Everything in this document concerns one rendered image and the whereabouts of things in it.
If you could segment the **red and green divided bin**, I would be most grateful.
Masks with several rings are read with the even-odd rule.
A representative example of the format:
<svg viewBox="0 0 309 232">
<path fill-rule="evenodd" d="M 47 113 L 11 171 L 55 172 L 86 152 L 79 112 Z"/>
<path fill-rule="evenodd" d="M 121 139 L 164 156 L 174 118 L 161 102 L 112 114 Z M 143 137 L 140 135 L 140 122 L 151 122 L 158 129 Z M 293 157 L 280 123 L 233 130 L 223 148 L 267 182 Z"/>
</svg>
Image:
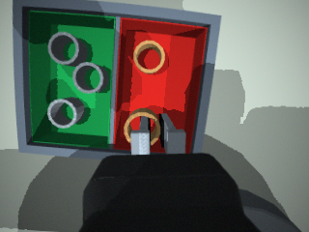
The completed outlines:
<svg viewBox="0 0 309 232">
<path fill-rule="evenodd" d="M 167 113 L 175 128 L 186 132 L 186 154 L 202 153 L 220 23 L 218 14 L 153 6 L 13 0 L 18 152 L 92 160 L 131 155 L 126 120 L 134 110 L 148 108 L 158 121 L 159 113 Z M 48 43 L 58 32 L 82 41 L 88 50 L 85 62 L 105 68 L 104 90 L 82 93 L 72 80 L 76 67 L 50 57 Z M 143 41 L 159 43 L 165 53 L 162 67 L 152 74 L 133 61 Z M 82 101 L 85 116 L 60 129 L 49 121 L 47 108 L 70 97 Z"/>
</svg>

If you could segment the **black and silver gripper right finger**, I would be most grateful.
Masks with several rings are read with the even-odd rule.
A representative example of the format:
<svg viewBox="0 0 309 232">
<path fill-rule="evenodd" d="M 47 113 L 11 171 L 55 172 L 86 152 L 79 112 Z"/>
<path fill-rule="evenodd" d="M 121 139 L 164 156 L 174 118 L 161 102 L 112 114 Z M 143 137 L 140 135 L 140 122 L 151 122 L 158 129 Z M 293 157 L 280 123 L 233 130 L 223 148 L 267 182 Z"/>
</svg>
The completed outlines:
<svg viewBox="0 0 309 232">
<path fill-rule="evenodd" d="M 185 154 L 184 130 L 177 130 L 167 113 L 159 113 L 160 143 L 166 154 Z"/>
</svg>

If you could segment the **dark grey metal sleeve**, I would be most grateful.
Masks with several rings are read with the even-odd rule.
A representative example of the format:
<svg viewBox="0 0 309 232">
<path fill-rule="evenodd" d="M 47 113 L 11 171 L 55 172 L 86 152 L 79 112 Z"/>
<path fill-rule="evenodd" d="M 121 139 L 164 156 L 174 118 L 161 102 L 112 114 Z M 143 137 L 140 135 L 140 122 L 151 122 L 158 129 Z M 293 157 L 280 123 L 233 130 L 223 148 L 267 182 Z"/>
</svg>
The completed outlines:
<svg viewBox="0 0 309 232">
<path fill-rule="evenodd" d="M 63 104 L 67 103 L 73 110 L 73 119 L 69 120 L 63 114 Z M 58 128 L 69 128 L 78 123 L 85 116 L 85 107 L 82 101 L 77 98 L 64 98 L 53 101 L 47 110 L 47 115 L 50 122 Z"/>
<path fill-rule="evenodd" d="M 69 43 L 75 43 L 75 54 L 67 61 L 64 57 L 64 46 Z M 48 53 L 50 57 L 59 64 L 77 67 L 79 64 L 84 63 L 88 56 L 86 45 L 78 38 L 67 32 L 58 32 L 51 37 L 48 43 Z"/>
<path fill-rule="evenodd" d="M 87 70 L 91 68 L 97 69 L 100 76 L 99 85 L 95 89 L 91 89 L 90 87 L 88 87 L 88 85 L 85 82 L 85 73 L 87 72 Z M 72 80 L 73 84 L 79 91 L 86 94 L 92 94 L 104 90 L 108 85 L 109 77 L 105 68 L 94 63 L 85 62 L 79 64 L 75 68 L 75 70 L 73 71 Z"/>
</svg>

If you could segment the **bronze bushing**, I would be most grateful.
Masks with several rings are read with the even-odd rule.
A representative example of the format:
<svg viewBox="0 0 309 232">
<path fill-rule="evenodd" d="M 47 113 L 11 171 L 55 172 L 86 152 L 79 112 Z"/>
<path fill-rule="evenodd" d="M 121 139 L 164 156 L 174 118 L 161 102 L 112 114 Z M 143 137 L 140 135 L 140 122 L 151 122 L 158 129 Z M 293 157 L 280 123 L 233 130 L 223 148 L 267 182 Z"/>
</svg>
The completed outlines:
<svg viewBox="0 0 309 232">
<path fill-rule="evenodd" d="M 155 69 L 152 69 L 152 70 L 146 70 L 144 68 L 142 68 L 139 63 L 138 63 L 138 57 L 139 57 L 139 54 L 144 50 L 144 49 L 147 49 L 147 48 L 150 48 L 150 49 L 153 49 L 155 50 L 158 55 L 159 55 L 159 58 L 160 58 L 160 63 L 159 65 L 155 68 Z M 149 73 L 149 74 L 152 74 L 152 73 L 156 73 L 163 65 L 164 61 L 165 61 L 165 53 L 164 53 L 164 50 L 163 48 L 161 47 L 161 45 L 159 43 L 156 43 L 154 41 L 144 41 L 142 43 L 140 43 L 138 46 L 136 46 L 135 50 L 134 50 L 134 53 L 133 53 L 133 60 L 135 62 L 135 65 L 136 67 L 142 72 L 142 73 Z"/>
<path fill-rule="evenodd" d="M 156 114 L 148 109 L 148 108 L 138 108 L 136 110 L 134 110 L 127 118 L 125 126 L 124 126 L 124 131 L 125 131 L 125 137 L 126 140 L 131 144 L 130 142 L 130 134 L 132 131 L 132 128 L 130 126 L 130 122 L 133 118 L 136 118 L 138 116 L 146 116 L 151 118 L 154 122 L 155 122 L 155 128 L 154 130 L 151 132 L 151 146 L 154 145 L 159 136 L 160 136 L 160 123 L 158 121 L 158 118 L 156 116 Z"/>
</svg>

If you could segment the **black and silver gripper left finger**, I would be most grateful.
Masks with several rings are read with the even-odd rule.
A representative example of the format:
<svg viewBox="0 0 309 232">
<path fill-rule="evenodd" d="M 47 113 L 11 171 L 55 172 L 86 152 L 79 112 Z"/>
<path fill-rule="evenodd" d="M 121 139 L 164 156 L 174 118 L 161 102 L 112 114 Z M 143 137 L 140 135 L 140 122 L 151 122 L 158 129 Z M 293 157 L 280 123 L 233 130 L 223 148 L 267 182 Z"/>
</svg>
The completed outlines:
<svg viewBox="0 0 309 232">
<path fill-rule="evenodd" d="M 149 155 L 151 148 L 151 118 L 141 116 L 139 130 L 132 130 L 130 134 L 131 154 Z"/>
</svg>

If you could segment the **grey round turntable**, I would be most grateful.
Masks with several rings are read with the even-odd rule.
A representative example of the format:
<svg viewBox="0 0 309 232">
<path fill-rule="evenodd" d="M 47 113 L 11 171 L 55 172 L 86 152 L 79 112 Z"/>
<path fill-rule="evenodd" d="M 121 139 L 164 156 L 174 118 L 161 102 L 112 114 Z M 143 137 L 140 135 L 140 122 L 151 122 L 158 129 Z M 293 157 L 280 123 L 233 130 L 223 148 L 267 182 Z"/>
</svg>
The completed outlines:
<svg viewBox="0 0 309 232">
<path fill-rule="evenodd" d="M 239 189 L 246 216 L 261 232 L 301 232 L 274 204 L 244 189 Z"/>
</svg>

